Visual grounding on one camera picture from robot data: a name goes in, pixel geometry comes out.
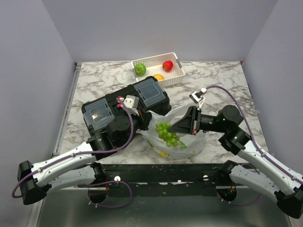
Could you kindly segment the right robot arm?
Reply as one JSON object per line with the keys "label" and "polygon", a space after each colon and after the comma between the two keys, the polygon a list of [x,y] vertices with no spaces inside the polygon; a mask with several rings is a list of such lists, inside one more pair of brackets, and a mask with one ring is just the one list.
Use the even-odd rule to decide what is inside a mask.
{"label": "right robot arm", "polygon": [[239,127],[243,121],[238,108],[227,105],[216,116],[205,115],[196,106],[190,106],[185,115],[169,127],[170,132],[196,135],[199,131],[222,133],[222,147],[255,166],[261,175],[228,161],[218,173],[223,185],[231,182],[245,185],[269,197],[288,216],[300,218],[303,214],[303,176],[282,164],[259,146],[252,136]]}

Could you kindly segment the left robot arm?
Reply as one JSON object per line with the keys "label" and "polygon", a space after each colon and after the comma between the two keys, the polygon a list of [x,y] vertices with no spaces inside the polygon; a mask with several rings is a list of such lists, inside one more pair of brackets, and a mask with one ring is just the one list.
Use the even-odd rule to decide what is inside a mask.
{"label": "left robot arm", "polygon": [[106,179],[97,161],[125,149],[138,130],[148,129],[151,119],[149,112],[139,111],[135,115],[122,111],[103,133],[92,136],[77,148],[46,161],[20,163],[15,188],[21,194],[17,196],[13,192],[12,197],[31,205],[56,189],[87,184],[101,186]]}

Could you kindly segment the green fake grape bunch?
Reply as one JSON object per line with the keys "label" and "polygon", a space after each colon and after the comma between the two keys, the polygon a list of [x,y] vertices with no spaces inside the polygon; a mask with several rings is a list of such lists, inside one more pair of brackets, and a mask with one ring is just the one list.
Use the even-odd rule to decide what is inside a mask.
{"label": "green fake grape bunch", "polygon": [[160,122],[156,124],[155,131],[158,133],[159,138],[166,143],[167,147],[177,147],[179,136],[175,132],[170,132],[170,122]]}

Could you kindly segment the white lemon print plastic bag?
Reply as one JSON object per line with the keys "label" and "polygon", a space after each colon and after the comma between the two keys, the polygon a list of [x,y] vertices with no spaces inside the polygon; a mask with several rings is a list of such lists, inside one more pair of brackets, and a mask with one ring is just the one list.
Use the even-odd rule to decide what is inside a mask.
{"label": "white lemon print plastic bag", "polygon": [[157,123],[170,122],[171,125],[176,123],[185,115],[190,106],[190,104],[187,104],[173,108],[166,115],[159,115],[150,111],[152,119],[149,123],[149,129],[147,131],[140,131],[140,134],[160,156],[170,159],[191,158],[200,154],[205,148],[206,134],[203,132],[196,136],[177,133],[177,136],[179,136],[178,146],[167,147],[166,143],[159,138],[158,133],[155,131]]}

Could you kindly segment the yellow fake lemon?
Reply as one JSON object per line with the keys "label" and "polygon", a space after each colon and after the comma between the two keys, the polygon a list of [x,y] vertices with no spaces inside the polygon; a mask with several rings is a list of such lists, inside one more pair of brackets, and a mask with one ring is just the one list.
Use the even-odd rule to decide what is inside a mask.
{"label": "yellow fake lemon", "polygon": [[161,74],[155,74],[155,75],[153,75],[153,77],[156,78],[158,81],[165,79]]}

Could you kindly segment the green fake guava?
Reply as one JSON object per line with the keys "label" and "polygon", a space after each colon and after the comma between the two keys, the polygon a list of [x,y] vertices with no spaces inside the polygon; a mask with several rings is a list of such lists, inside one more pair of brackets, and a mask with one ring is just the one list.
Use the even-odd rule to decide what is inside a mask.
{"label": "green fake guava", "polygon": [[137,76],[144,76],[146,73],[146,66],[143,63],[137,64],[134,69]]}

